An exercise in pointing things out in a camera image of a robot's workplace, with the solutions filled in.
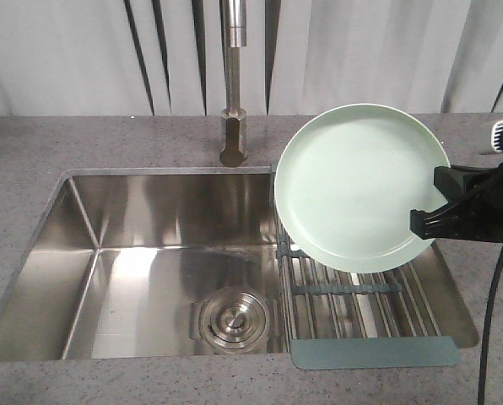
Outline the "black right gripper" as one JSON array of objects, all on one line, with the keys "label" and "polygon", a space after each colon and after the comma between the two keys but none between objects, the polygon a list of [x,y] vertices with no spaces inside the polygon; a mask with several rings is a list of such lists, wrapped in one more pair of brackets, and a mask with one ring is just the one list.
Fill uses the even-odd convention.
[{"label": "black right gripper", "polygon": [[[488,169],[438,166],[434,168],[434,186],[448,203],[431,212],[412,209],[409,229],[415,235],[422,240],[503,243],[503,163]],[[473,202],[452,202],[469,190],[477,191]]]}]

